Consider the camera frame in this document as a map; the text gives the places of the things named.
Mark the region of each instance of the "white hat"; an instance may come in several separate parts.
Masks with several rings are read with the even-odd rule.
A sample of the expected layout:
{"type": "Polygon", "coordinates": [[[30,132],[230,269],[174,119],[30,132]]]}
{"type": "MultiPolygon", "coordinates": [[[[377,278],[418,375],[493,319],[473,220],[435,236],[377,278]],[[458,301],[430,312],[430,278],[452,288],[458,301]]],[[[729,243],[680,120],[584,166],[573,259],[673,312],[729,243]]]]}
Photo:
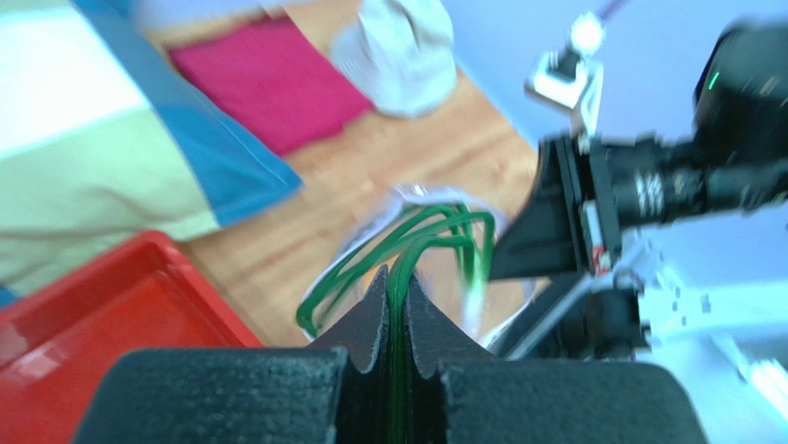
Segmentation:
{"type": "Polygon", "coordinates": [[[419,117],[457,84],[454,32],[439,0],[365,0],[329,59],[383,114],[419,117]]]}

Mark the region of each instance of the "red tray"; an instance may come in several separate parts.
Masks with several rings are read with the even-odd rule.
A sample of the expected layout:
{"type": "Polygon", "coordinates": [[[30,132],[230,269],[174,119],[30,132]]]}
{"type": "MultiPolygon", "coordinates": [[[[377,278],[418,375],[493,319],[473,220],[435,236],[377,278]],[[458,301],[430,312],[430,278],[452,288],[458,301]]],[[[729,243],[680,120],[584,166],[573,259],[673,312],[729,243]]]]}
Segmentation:
{"type": "Polygon", "coordinates": [[[0,312],[0,443],[71,441],[128,351],[260,346],[170,238],[143,233],[0,312]]]}

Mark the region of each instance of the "green led light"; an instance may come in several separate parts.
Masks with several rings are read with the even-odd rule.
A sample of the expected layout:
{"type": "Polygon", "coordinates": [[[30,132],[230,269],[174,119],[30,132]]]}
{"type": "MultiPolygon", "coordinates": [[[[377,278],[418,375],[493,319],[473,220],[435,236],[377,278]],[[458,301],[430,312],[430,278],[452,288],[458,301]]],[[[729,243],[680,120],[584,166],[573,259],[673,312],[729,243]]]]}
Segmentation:
{"type": "Polygon", "coordinates": [[[714,82],[717,81],[717,77],[720,76],[719,72],[714,73],[714,77],[711,78],[711,81],[708,83],[708,90],[711,91],[714,88],[714,82]]]}

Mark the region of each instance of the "pink towel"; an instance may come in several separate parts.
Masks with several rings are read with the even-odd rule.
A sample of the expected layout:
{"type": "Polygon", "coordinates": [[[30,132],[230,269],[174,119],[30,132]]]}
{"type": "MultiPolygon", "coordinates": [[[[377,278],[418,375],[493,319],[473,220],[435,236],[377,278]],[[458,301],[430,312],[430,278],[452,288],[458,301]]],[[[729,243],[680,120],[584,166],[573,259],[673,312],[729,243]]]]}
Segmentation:
{"type": "Polygon", "coordinates": [[[183,77],[278,155],[342,132],[373,107],[290,18],[261,20],[170,56],[183,77]]]}

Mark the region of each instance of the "striped blanket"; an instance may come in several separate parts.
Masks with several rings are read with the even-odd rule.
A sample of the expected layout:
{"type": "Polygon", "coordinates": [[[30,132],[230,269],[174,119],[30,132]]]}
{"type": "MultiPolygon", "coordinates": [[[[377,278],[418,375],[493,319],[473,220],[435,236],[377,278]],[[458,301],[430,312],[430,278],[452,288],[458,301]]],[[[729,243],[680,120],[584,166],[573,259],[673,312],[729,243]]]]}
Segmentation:
{"type": "Polygon", "coordinates": [[[301,185],[122,3],[0,3],[0,287],[17,296],[141,230],[189,240],[301,185]]]}

